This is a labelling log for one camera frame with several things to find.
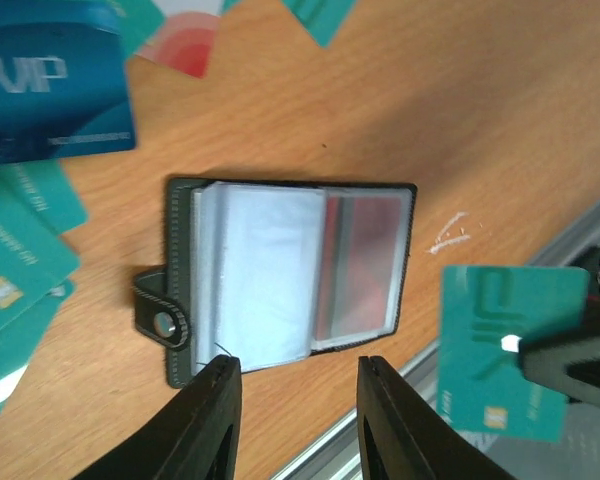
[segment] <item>wooden table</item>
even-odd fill
[[[331,48],[278,0],[222,20],[203,81],[129,65],[140,146],[66,167],[91,214],[78,292],[0,417],[0,479],[68,478],[175,391],[132,327],[160,264],[165,177],[408,181],[419,198],[395,336],[244,377],[237,477],[264,479],[354,404],[356,358],[436,334],[440,269],[519,264],[600,197],[600,0],[361,0]],[[428,253],[439,230],[471,238]]]

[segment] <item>blue card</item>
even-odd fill
[[[135,147],[118,16],[104,2],[0,1],[0,164]]]
[[[60,305],[73,293],[65,281],[0,330],[0,411],[24,374]]]
[[[0,181],[0,330],[61,284],[79,263]]]
[[[321,47],[327,47],[356,0],[283,0]]]
[[[579,268],[444,269],[437,409],[456,430],[558,441],[565,395],[524,379],[522,336],[580,322],[589,274]]]
[[[59,160],[0,165],[0,179],[57,234],[87,221]]]

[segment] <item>vip card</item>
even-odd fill
[[[518,342],[577,325],[588,282],[580,268],[444,269],[437,408],[453,428],[559,440],[567,398],[523,377]]]
[[[113,7],[0,1],[0,164],[134,146]]]

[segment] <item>silver snap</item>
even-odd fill
[[[168,313],[160,312],[153,317],[153,327],[162,338],[169,338],[176,331],[176,324]]]

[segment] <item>card holder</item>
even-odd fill
[[[393,334],[416,192],[171,179],[166,265],[134,278],[136,328],[166,347],[168,383],[219,354],[248,372]]]

